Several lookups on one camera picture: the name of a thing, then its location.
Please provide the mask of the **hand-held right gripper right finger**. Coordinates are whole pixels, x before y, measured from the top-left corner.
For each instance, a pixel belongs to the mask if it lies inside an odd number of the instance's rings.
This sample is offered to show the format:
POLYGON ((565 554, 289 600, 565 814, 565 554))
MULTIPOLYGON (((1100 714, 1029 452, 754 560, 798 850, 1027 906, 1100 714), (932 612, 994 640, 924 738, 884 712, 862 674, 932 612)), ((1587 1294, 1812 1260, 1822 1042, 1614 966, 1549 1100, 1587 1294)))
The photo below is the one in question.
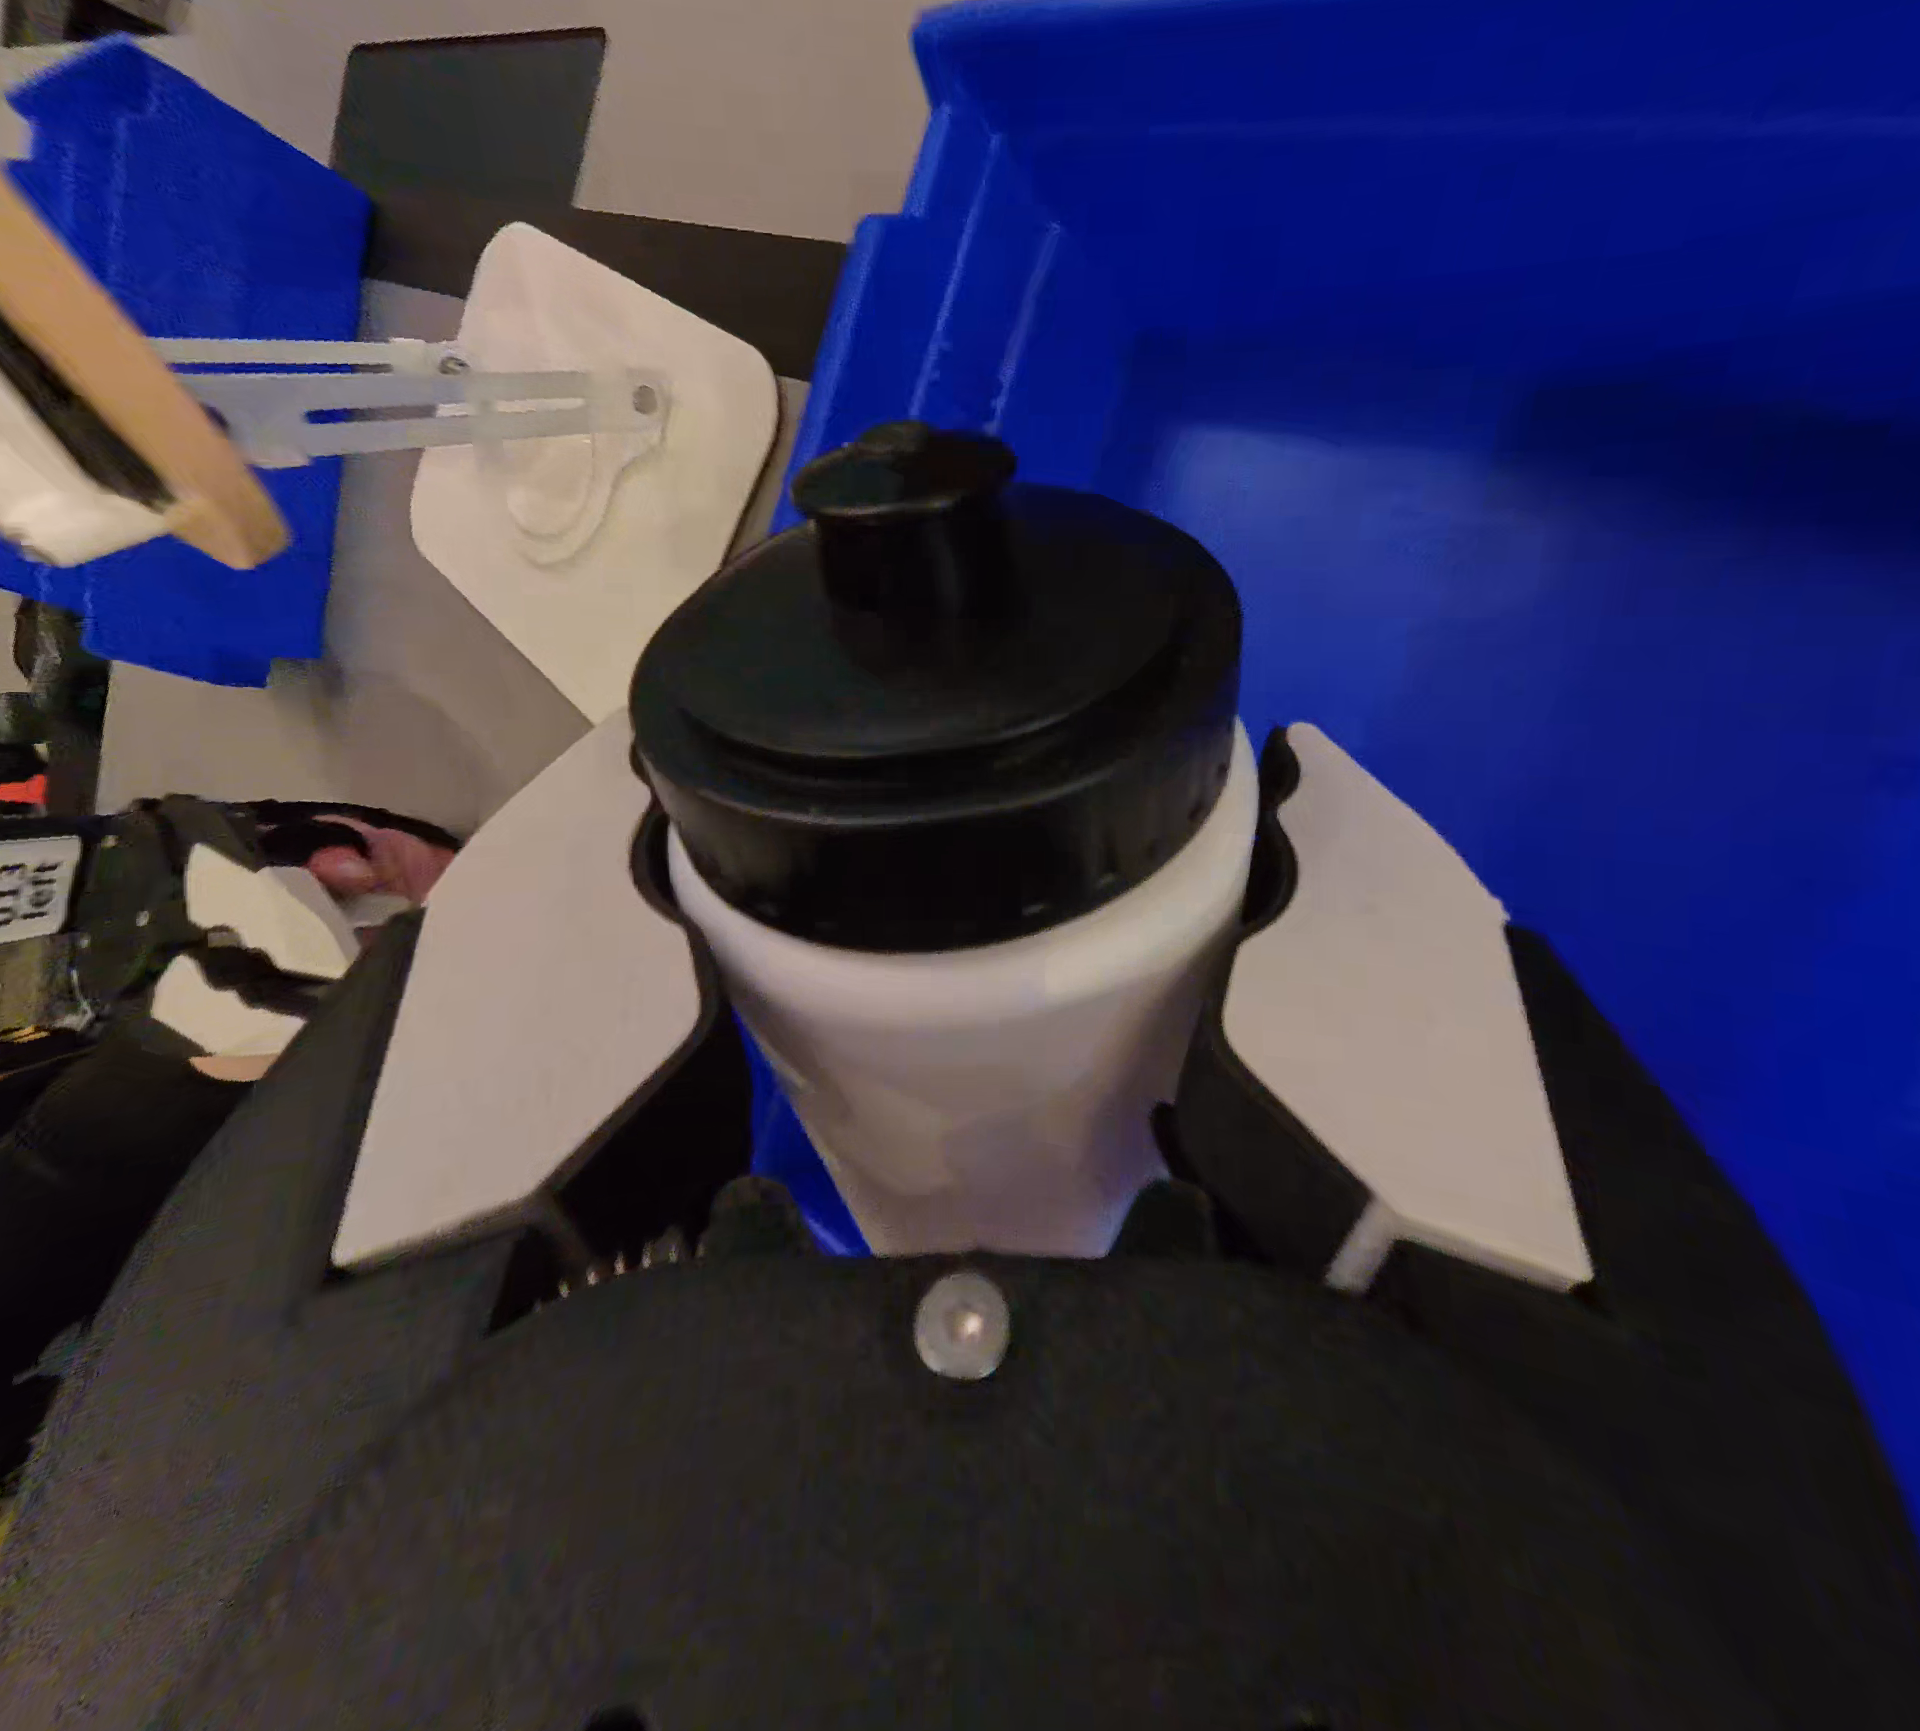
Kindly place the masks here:
POLYGON ((1326 734, 1268 736, 1236 940, 1158 1120, 1236 1252, 1348 1296, 1401 1252, 1592 1280, 1508 930, 1326 734))

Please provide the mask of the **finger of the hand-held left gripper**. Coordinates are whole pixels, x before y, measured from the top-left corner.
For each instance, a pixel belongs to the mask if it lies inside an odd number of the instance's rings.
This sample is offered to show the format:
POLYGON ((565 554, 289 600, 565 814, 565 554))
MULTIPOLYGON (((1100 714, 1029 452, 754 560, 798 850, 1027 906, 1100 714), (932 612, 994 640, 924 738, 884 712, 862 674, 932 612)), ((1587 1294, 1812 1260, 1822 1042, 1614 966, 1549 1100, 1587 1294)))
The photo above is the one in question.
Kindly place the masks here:
POLYGON ((325 994, 328 978, 268 958, 173 958, 155 978, 149 1016, 195 1054, 275 1058, 325 994))
POLYGON ((362 950, 355 928, 312 874, 249 870, 212 846, 185 856, 185 918, 286 976, 337 980, 362 950))

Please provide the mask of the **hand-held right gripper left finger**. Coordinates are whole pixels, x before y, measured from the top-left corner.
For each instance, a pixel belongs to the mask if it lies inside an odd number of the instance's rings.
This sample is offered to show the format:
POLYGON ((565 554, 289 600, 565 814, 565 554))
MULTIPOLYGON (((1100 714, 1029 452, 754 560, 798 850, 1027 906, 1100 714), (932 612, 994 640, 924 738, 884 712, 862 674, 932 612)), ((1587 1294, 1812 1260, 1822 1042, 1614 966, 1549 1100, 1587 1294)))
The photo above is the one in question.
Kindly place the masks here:
POLYGON ((416 928, 332 1240, 372 1272, 563 1196, 634 1204, 656 1170, 745 1164, 751 1070, 709 954, 634 876, 654 820, 615 712, 460 850, 416 928))

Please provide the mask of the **white bottle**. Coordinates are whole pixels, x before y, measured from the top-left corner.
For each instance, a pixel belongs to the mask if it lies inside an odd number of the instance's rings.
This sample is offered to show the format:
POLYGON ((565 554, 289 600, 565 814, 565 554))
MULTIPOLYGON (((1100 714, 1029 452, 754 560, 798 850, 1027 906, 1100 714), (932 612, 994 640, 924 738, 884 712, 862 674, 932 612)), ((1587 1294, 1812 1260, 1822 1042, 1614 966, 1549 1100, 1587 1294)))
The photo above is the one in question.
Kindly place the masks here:
POLYGON ((1161 1178, 1152 1116, 1232 956, 1259 814, 1225 782, 1160 872, 1063 926, 943 954, 867 954, 724 904, 675 832, 666 870, 867 1248, 1097 1260, 1161 1178))

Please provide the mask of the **black bottle lid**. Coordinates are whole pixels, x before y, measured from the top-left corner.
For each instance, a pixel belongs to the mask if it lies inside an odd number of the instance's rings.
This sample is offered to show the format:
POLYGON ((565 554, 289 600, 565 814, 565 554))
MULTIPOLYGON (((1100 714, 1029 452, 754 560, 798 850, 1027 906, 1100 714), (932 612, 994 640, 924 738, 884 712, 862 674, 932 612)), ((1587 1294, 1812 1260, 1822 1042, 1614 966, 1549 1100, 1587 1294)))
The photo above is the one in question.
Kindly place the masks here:
POLYGON ((1004 944, 1112 904, 1227 786, 1236 586, 1183 530, 882 424, 807 464, 800 526, 636 662, 636 772, 731 910, 828 948, 1004 944))

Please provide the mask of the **blue plastic bin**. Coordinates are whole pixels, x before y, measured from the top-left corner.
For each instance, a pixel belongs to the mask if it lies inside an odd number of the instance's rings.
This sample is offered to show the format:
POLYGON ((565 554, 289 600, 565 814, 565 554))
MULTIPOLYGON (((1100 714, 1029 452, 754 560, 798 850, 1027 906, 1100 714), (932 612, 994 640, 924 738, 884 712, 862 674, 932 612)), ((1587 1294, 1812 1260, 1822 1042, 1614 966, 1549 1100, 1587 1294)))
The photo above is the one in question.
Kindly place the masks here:
POLYGON ((975 0, 793 462, 1004 440, 1242 596, 1788 1254, 1916 1498, 1918 0, 975 0))
MULTIPOLYGON (((349 342, 372 203, 130 39, 71 53, 12 87, 26 129, 12 183, 155 338, 349 342)), ((10 544, 2 588, 80 614, 88 650, 217 688, 264 688, 323 654, 341 474, 266 470, 291 536, 234 572, 172 542, 80 568, 10 544)))

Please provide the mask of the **person's left hand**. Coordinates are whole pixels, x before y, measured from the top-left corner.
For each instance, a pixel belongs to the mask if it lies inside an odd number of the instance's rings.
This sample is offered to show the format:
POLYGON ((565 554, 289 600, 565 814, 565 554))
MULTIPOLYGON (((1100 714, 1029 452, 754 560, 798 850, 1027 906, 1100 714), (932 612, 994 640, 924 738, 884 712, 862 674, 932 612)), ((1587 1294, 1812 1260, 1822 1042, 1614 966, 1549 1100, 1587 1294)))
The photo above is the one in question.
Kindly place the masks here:
POLYGON ((453 840, 393 830, 348 814, 319 818, 323 844, 301 868, 335 904, 396 900, 403 908, 419 906, 460 852, 453 840))

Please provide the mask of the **white stand base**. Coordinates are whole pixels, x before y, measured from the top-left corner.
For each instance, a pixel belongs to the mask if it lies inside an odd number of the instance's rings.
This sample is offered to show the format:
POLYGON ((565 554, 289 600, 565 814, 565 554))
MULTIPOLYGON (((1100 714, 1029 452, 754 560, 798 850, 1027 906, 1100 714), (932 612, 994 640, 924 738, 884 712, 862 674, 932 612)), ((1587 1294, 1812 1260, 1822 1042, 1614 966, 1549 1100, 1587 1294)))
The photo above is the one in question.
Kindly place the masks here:
POLYGON ((598 538, 559 566, 521 554, 474 448, 419 454, 418 552, 589 722, 627 698, 667 614, 720 568, 782 422, 756 348, 509 225, 481 253, 452 344, 477 370, 649 368, 673 394, 663 446, 618 486, 598 538))

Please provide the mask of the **clear acrylic holder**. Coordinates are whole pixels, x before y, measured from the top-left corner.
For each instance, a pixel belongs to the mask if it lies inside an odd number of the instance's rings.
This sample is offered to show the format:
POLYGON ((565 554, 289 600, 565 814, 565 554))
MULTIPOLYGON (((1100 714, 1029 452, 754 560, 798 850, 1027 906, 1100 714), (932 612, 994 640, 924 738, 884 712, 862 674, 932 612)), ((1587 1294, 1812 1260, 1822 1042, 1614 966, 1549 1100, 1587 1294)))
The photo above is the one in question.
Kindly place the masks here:
POLYGON ((666 440, 649 368, 477 370, 452 344, 155 340, 159 362, 258 470, 358 454, 474 448, 521 554, 579 556, 619 482, 666 440))

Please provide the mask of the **black tape strip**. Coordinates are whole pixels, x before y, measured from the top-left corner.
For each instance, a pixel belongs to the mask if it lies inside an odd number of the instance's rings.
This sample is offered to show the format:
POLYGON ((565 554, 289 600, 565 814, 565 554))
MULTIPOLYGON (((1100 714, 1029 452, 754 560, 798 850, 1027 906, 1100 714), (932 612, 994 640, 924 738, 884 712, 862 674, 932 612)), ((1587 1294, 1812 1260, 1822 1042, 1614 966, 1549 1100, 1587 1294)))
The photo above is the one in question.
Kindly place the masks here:
POLYGON ((775 376, 812 382, 845 269, 845 243, 448 193, 373 199, 363 279, 461 299, 498 231, 528 225, 756 348, 775 376))

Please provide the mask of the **black rectangular mat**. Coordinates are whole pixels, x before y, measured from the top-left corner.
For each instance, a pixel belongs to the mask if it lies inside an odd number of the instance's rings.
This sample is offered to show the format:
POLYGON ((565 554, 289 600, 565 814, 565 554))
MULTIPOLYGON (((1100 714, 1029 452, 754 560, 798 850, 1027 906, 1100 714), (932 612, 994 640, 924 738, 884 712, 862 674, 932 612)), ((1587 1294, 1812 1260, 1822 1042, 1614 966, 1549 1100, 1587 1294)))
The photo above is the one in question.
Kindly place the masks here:
POLYGON ((358 45, 328 165, 373 201, 569 207, 606 57, 595 29, 358 45))

